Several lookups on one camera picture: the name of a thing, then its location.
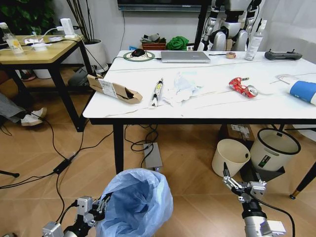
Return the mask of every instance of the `blue plastic bag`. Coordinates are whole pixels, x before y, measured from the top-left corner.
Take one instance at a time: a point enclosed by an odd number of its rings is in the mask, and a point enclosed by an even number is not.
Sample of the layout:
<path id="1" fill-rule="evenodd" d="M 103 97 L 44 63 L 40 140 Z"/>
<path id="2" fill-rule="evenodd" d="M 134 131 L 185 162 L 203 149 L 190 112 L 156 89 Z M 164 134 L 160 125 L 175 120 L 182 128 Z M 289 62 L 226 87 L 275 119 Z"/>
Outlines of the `blue plastic bag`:
<path id="1" fill-rule="evenodd" d="M 151 237 L 173 211 L 166 177 L 147 169 L 129 169 L 114 177 L 103 191 L 113 192 L 97 237 Z"/>

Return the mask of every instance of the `tape roll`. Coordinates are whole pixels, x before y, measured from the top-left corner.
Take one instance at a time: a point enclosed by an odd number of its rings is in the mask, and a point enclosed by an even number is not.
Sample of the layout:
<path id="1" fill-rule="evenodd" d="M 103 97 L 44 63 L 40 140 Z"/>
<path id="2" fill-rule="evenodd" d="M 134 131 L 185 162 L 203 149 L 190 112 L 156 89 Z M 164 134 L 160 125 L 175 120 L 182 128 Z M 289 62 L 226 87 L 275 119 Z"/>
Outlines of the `tape roll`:
<path id="1" fill-rule="evenodd" d="M 233 52 L 229 52 L 229 53 L 226 53 L 226 57 L 229 59 L 234 59 L 236 58 L 236 54 Z"/>

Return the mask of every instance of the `computer mouse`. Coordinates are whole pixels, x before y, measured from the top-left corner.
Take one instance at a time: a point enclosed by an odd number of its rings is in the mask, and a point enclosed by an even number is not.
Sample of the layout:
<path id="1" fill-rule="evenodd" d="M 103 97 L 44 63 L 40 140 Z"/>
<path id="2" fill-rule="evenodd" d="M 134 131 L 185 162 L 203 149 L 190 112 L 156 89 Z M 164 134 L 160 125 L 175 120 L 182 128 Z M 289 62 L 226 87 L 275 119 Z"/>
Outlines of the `computer mouse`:
<path id="1" fill-rule="evenodd" d="M 139 57 L 139 56 L 142 56 L 144 54 L 145 54 L 145 51 L 141 48 L 138 48 L 138 49 L 134 50 L 131 55 L 133 57 Z"/>

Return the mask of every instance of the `wooden table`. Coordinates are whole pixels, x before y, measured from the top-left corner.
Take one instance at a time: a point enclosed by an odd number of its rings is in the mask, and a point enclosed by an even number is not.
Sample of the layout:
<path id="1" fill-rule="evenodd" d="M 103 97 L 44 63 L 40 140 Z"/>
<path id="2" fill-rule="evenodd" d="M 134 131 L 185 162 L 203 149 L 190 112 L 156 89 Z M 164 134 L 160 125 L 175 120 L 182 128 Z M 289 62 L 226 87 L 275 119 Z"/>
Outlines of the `wooden table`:
<path id="1" fill-rule="evenodd" d="M 18 40 L 23 45 L 23 39 L 26 36 L 17 36 Z M 52 36 L 45 36 L 44 41 L 48 42 L 48 38 Z M 60 75 L 60 64 L 77 48 L 80 48 L 84 64 L 87 72 L 93 74 L 87 52 L 84 44 L 79 37 L 71 40 L 63 40 L 53 43 L 47 47 L 47 51 L 34 51 L 29 46 L 24 46 L 25 50 L 22 55 L 15 55 L 11 50 L 0 51 L 0 70 L 5 70 L 7 74 L 14 79 L 19 87 L 19 92 L 26 98 L 31 98 L 29 91 L 24 86 L 23 82 L 18 77 L 15 70 L 19 69 L 48 69 L 56 89 L 62 98 L 68 114 L 78 132 L 83 131 L 84 117 L 78 115 L 74 104 L 69 96 L 68 90 Z"/>

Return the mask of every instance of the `white sneaker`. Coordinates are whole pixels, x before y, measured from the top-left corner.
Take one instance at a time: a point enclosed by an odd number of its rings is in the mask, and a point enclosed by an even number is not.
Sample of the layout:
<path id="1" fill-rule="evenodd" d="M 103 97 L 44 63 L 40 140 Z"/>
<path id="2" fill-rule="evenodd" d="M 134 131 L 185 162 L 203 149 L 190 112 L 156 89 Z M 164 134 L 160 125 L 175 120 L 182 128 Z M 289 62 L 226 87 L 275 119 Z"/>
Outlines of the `white sneaker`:
<path id="1" fill-rule="evenodd" d="M 38 125 L 40 123 L 43 123 L 43 121 L 38 119 L 38 118 L 35 118 L 32 115 L 25 115 L 25 117 L 23 119 L 21 119 L 22 126 L 34 126 L 34 125 Z"/>
<path id="2" fill-rule="evenodd" d="M 39 117 L 41 118 L 45 117 L 46 113 L 47 113 L 47 108 L 43 107 L 40 110 L 32 111 L 31 115 L 34 118 L 39 119 Z"/>

